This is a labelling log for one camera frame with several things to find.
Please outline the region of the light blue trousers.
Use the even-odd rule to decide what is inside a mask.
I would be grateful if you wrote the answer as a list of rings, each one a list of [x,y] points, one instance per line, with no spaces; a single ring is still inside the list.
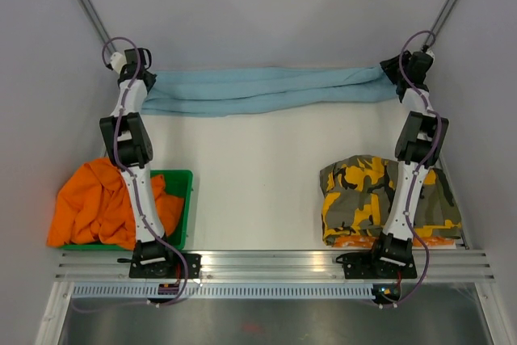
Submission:
[[[315,103],[396,98],[379,65],[359,68],[240,68],[162,71],[143,103],[152,116],[262,114]]]

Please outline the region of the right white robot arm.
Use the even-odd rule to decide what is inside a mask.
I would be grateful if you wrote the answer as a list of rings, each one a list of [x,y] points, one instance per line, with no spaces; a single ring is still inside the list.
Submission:
[[[414,265],[414,219],[423,181],[439,159],[448,120],[432,107],[425,85],[434,57],[428,51],[403,52],[381,63],[396,86],[397,97],[409,109],[395,147],[397,186],[393,202],[375,252],[368,256],[369,270],[386,277],[397,267]]]

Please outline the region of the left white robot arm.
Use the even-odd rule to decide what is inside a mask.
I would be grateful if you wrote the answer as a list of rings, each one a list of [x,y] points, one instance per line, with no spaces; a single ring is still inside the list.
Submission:
[[[99,121],[108,157],[121,173],[132,207],[136,243],[129,276],[133,279],[166,278],[176,267],[174,253],[164,244],[166,231],[151,184],[153,146],[141,118],[143,102],[156,82],[156,75],[149,72],[151,63],[147,48],[111,55],[107,68],[117,72],[120,94],[112,113]]]

